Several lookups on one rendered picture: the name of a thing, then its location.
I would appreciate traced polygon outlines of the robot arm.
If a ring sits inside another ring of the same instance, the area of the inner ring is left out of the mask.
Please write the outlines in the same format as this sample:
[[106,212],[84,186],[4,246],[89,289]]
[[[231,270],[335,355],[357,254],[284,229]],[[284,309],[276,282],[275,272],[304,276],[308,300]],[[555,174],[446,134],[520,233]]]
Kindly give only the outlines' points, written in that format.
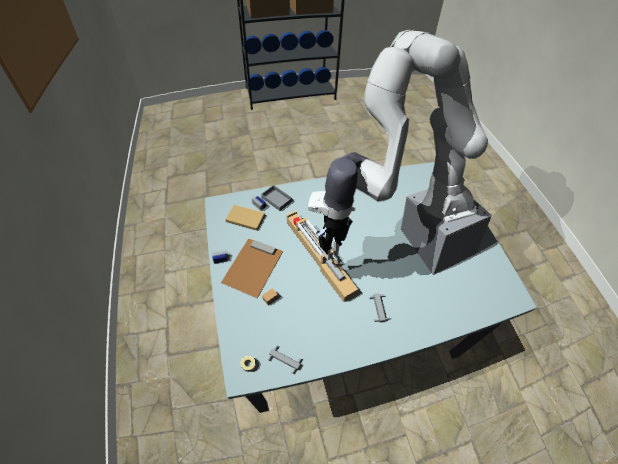
[[473,195],[463,185],[464,156],[480,157],[488,138],[474,109],[466,56],[451,41],[417,30],[399,32],[379,54],[364,93],[367,110],[389,138],[384,165],[356,152],[335,159],[325,191],[311,194],[309,211],[343,220],[355,211],[356,189],[377,202],[392,198],[408,134],[404,104],[413,71],[434,77],[438,103],[430,116],[436,157],[422,205],[427,213],[446,222],[477,214]]

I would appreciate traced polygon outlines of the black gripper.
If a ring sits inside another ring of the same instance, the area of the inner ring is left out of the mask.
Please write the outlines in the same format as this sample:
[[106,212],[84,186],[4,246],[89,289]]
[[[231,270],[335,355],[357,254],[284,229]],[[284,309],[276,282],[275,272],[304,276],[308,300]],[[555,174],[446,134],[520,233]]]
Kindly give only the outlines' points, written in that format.
[[[333,241],[332,251],[337,256],[339,252],[339,247],[342,245],[341,241],[345,241],[348,230],[352,222],[353,221],[349,217],[343,220],[334,220],[324,215],[323,230],[320,232],[317,231],[316,234],[318,235],[319,245],[324,251],[324,256],[326,257],[327,260],[330,259],[330,253],[331,253],[330,248],[331,248],[333,237],[334,237],[334,241]],[[325,237],[325,233],[326,233],[326,237]]]

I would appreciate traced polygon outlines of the brown clipboard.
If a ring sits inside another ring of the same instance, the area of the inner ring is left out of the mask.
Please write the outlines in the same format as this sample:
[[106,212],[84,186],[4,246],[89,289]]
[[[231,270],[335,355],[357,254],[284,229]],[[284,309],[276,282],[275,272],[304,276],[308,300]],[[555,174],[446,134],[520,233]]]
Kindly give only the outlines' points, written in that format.
[[248,238],[221,283],[258,298],[282,252]]

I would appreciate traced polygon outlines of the tan flat board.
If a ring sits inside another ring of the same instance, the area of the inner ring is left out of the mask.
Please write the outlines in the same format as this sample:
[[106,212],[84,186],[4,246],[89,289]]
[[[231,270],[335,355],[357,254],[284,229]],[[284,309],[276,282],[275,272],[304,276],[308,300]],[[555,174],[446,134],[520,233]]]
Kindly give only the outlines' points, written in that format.
[[264,216],[264,212],[233,205],[225,221],[257,231]]

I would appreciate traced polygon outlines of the tan rectangular block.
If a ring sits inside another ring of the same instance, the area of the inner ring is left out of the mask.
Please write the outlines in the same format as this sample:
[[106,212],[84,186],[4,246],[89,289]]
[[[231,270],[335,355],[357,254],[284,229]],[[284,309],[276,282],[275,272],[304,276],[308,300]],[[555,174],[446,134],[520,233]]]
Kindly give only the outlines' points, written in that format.
[[270,303],[272,303],[278,298],[278,294],[272,288],[269,291],[267,291],[265,294],[263,294],[262,298],[266,302],[266,304],[269,305]]

